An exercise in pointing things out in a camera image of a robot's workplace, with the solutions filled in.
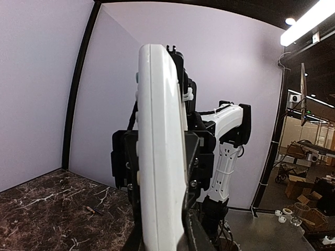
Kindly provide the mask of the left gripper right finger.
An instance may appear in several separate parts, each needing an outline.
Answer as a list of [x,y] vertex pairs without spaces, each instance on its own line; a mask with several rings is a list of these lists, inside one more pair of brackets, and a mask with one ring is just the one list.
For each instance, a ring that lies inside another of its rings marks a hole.
[[182,250],[215,250],[193,211],[183,216]]

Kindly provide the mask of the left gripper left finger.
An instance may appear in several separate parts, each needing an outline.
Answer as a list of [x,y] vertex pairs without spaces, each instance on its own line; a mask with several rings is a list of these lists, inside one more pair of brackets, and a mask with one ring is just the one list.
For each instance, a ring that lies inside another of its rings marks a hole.
[[139,251],[143,250],[142,247],[142,226],[137,224],[132,229],[128,239],[126,240],[122,251]]

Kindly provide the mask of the white remote control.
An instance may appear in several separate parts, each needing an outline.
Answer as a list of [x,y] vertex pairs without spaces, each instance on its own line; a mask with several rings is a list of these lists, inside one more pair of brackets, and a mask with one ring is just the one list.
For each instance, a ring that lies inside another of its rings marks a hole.
[[144,247],[181,250],[186,191],[182,102],[175,63],[160,44],[139,51],[137,151]]

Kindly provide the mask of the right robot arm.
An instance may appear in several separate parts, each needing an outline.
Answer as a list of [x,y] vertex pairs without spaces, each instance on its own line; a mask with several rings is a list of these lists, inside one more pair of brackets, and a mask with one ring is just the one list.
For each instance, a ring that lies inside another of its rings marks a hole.
[[229,185],[235,164],[244,154],[251,134],[251,106],[221,101],[219,107],[197,115],[216,139],[213,175],[204,189],[202,227],[209,238],[218,236],[218,226],[228,213]]

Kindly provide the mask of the cardboard boxes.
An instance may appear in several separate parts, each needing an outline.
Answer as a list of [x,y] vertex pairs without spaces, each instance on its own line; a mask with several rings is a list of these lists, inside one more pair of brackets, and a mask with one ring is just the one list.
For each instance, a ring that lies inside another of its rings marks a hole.
[[301,215],[309,232],[334,231],[334,182],[324,178],[307,182],[305,178],[290,175],[285,194],[294,203],[304,205]]

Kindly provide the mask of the ceiling light bar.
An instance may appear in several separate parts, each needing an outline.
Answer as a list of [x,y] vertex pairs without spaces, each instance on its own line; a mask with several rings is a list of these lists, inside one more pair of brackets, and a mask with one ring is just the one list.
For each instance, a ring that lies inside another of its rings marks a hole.
[[280,44],[284,47],[291,45],[333,14],[333,0],[318,1],[281,35]]

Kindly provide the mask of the right black frame post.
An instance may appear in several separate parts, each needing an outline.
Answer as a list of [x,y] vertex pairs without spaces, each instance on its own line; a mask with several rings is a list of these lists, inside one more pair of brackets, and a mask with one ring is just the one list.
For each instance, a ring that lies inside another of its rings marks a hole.
[[282,129],[282,115],[285,113],[285,77],[286,77],[286,69],[285,66],[282,65],[280,60],[278,60],[278,66],[282,70],[282,76],[281,76],[281,85],[280,85],[280,95],[278,100],[278,107],[276,112],[276,118],[275,118],[275,124],[273,128],[273,133],[270,141],[269,151],[267,153],[266,161],[264,164],[264,168],[262,171],[261,178],[259,180],[259,184],[256,190],[256,194],[253,198],[252,204],[250,206],[250,210],[252,212],[252,215],[254,218],[258,217],[258,213],[262,210],[259,209],[259,205],[261,203],[261,200],[264,196],[264,193],[266,191],[266,188],[268,186],[268,182],[270,179],[270,174],[272,172],[272,168],[276,159],[277,150],[279,146],[279,140],[281,135],[281,129]]

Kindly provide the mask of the black frame post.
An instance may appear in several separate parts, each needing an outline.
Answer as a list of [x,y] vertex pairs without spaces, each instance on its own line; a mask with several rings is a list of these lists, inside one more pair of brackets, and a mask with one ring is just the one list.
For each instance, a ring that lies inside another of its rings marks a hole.
[[76,109],[76,101],[79,93],[79,85],[82,76],[82,70],[85,62],[86,53],[90,43],[90,39],[93,33],[93,29],[98,17],[101,1],[94,1],[90,16],[88,18],[80,48],[77,54],[77,59],[73,71],[73,77],[70,86],[68,104],[65,116],[64,135],[63,135],[63,146],[62,146],[62,159],[61,168],[69,170],[70,166],[70,153],[71,153],[71,140],[73,132],[74,114]]
[[279,146],[279,140],[281,135],[281,129],[282,129],[282,115],[285,113],[285,77],[286,77],[286,69],[285,66],[282,65],[280,60],[278,60],[278,66],[282,70],[282,76],[281,76],[281,85],[280,85],[280,95],[278,100],[278,107],[276,112],[276,118],[275,118],[275,124],[273,128],[273,133],[270,141],[269,151],[267,153],[266,161],[264,164],[264,168],[262,171],[261,178],[259,180],[259,184],[256,190],[256,194],[253,198],[252,204],[250,206],[250,210],[252,212],[252,215],[254,218],[258,217],[258,213],[262,210],[259,209],[259,205],[261,203],[261,200],[264,196],[264,193],[266,191],[266,188],[268,186],[268,182],[270,179],[270,174],[272,172],[272,168],[276,159],[277,150]]

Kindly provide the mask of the left black frame post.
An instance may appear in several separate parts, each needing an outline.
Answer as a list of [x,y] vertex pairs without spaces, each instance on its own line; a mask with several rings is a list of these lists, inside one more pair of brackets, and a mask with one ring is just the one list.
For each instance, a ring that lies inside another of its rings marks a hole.
[[70,166],[70,153],[71,153],[71,140],[73,132],[74,114],[76,109],[76,101],[79,93],[79,85],[82,76],[82,70],[85,62],[86,53],[90,43],[90,39],[93,33],[93,29],[98,17],[101,1],[94,1],[90,16],[88,18],[80,48],[77,54],[77,59],[73,71],[73,77],[70,86],[68,104],[65,116],[64,135],[63,135],[63,146],[62,146],[62,159],[61,168],[69,170]]

